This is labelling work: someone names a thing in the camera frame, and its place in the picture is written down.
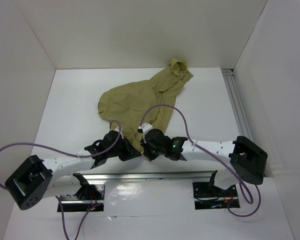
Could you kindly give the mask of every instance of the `khaki cloth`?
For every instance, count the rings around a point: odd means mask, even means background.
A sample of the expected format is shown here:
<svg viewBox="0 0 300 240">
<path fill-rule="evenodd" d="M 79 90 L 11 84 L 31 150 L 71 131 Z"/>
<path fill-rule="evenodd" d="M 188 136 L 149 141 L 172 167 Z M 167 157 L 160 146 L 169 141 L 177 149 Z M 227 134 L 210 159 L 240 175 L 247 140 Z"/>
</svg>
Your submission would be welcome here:
<svg viewBox="0 0 300 240">
<path fill-rule="evenodd" d="M 122 134 L 141 153 L 142 134 L 137 130 L 145 112 L 157 104 L 174 106 L 178 93 L 192 77 L 186 63 L 173 58 L 167 68 L 150 80 L 131 82 L 105 92 L 98 103 L 99 115 L 110 121 L 118 120 L 123 127 Z M 165 132 L 172 111 L 170 107 L 156 107 L 147 114 L 144 122 Z"/>
</svg>

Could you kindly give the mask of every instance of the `white floor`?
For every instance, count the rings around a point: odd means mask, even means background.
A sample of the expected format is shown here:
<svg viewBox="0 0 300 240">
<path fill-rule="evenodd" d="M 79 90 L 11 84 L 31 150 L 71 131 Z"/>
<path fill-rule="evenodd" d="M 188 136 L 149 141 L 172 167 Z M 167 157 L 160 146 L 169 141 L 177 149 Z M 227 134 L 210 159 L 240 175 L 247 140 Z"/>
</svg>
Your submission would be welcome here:
<svg viewBox="0 0 300 240">
<path fill-rule="evenodd" d="M 109 123 L 98 115 L 101 95 L 120 85 L 150 79 L 160 68 L 57 70 L 44 109 L 36 144 L 76 153 L 109 131 Z M 239 135 L 234 112 L 220 68 L 190 68 L 194 77 L 176 98 L 175 106 L 185 115 L 193 139 L 230 141 Z M 183 121 L 177 112 L 172 114 L 166 134 L 185 137 Z M 34 147 L 32 154 L 40 158 L 56 153 Z M 171 161 L 158 157 L 151 163 L 145 157 L 127 162 L 111 158 L 89 173 L 162 173 L 197 172 L 222 169 L 217 162 L 195 160 Z"/>
<path fill-rule="evenodd" d="M 97 104 L 101 94 L 132 81 L 149 79 L 159 69 L 57 70 L 41 120 L 36 143 L 75 153 L 108 132 Z M 239 134 L 224 79 L 219 68 L 190 68 L 194 74 L 176 106 L 184 112 L 194 139 L 234 140 Z M 185 136 L 180 116 L 173 113 L 169 136 Z M 40 158 L 57 156 L 34 148 Z M 108 159 L 93 173 L 153 173 L 211 171 L 220 169 L 214 162 L 173 162 L 145 158 L 120 162 Z M 266 178 L 260 186 L 262 204 L 252 217 L 238 218 L 226 209 L 195 210 L 191 180 L 141 182 L 107 181 L 104 212 L 91 212 L 83 223 L 78 240 L 292 240 L 293 236 L 276 185 Z M 257 204 L 247 205 L 239 194 L 240 209 L 252 212 Z M 83 212 L 67 212 L 66 226 L 74 239 Z M 14 205 L 4 240 L 65 239 L 61 214 L 54 197 L 43 199 L 25 211 Z"/>
<path fill-rule="evenodd" d="M 239 194 L 240 214 L 247 205 Z M 78 240 L 293 240 L 272 178 L 260 186 L 262 204 L 251 217 L 238 218 L 226 209 L 195 210 L 192 181 L 107 182 L 104 212 L 91 212 Z M 66 226 L 74 239 L 83 212 L 67 212 Z M 14 205 L 4 240 L 63 240 L 61 214 L 54 197 L 25 211 Z"/>
</svg>

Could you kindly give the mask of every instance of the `fabric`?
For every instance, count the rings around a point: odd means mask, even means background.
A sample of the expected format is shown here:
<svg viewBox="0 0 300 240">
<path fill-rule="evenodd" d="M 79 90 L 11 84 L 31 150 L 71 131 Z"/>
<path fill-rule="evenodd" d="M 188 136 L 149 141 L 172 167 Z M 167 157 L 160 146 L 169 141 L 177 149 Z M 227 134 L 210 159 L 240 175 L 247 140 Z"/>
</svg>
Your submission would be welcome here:
<svg viewBox="0 0 300 240">
<path fill-rule="evenodd" d="M 173 58 L 170 65 L 150 80 L 131 82 L 105 92 L 98 103 L 101 118 L 118 120 L 122 134 L 140 153 L 142 134 L 137 132 L 145 112 L 157 104 L 175 105 L 176 97 L 193 75 L 184 61 Z M 172 115 L 172 108 L 156 107 L 145 117 L 145 122 L 165 132 Z"/>
</svg>

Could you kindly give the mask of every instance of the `black mount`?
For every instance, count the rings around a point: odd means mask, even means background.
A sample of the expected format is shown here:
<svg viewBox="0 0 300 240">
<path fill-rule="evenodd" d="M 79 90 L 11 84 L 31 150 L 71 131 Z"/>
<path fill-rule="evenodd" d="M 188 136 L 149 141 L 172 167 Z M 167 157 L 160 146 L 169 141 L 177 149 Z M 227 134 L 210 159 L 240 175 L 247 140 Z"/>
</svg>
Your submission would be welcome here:
<svg viewBox="0 0 300 240">
<path fill-rule="evenodd" d="M 21 210 L 36 205 L 52 179 L 52 171 L 42 162 L 37 155 L 28 157 L 4 183 Z"/>
<path fill-rule="evenodd" d="M 264 181 L 268 154 L 245 136 L 238 136 L 233 144 L 234 150 L 229 157 L 235 172 L 243 181 L 261 185 Z"/>
<path fill-rule="evenodd" d="M 91 155 L 98 154 L 109 148 L 117 139 L 118 134 L 117 131 L 110 130 L 102 140 L 95 141 L 92 145 L 86 146 L 84 150 L 88 151 Z M 95 162 L 92 168 L 105 164 L 108 158 L 119 157 L 121 161 L 125 162 L 140 156 L 141 153 L 138 152 L 124 136 L 123 138 L 120 137 L 116 145 L 109 151 L 93 157 Z"/>
<path fill-rule="evenodd" d="M 89 184 L 87 179 L 84 178 L 80 173 L 74 173 L 75 176 L 80 181 L 80 189 L 74 194 L 80 200 L 90 200 L 89 193 L 93 192 L 95 199 L 101 199 L 101 193 L 97 191 L 96 185 Z"/>
</svg>

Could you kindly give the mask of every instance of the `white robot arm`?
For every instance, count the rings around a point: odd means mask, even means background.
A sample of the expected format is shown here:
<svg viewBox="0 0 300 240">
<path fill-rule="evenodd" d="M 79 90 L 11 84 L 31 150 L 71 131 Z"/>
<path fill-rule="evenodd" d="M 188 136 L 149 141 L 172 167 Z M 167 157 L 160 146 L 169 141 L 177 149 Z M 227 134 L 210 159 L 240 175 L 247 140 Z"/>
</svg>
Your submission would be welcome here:
<svg viewBox="0 0 300 240">
<path fill-rule="evenodd" d="M 238 136 L 236 141 L 194 141 L 192 144 L 186 137 L 169 138 L 148 123 L 144 123 L 138 131 L 143 134 L 141 146 L 149 161 L 160 155 L 173 161 L 215 161 L 211 155 L 196 147 L 198 144 L 229 165 L 242 180 L 255 185 L 263 182 L 268 155 L 246 137 Z M 21 210 L 29 209 L 42 198 L 52 196 L 74 195 L 82 199 L 94 191 L 95 186 L 77 172 L 105 164 L 108 158 L 119 157 L 127 161 L 141 156 L 127 138 L 121 136 L 109 151 L 96 157 L 81 157 L 87 152 L 91 155 L 101 153 L 115 142 L 118 134 L 117 130 L 111 130 L 102 140 L 85 147 L 78 157 L 40 159 L 37 155 L 30 156 L 8 178 L 5 186 Z M 217 188 L 227 190 L 239 181 L 227 169 L 223 169 L 212 174 L 210 182 Z"/>
</svg>

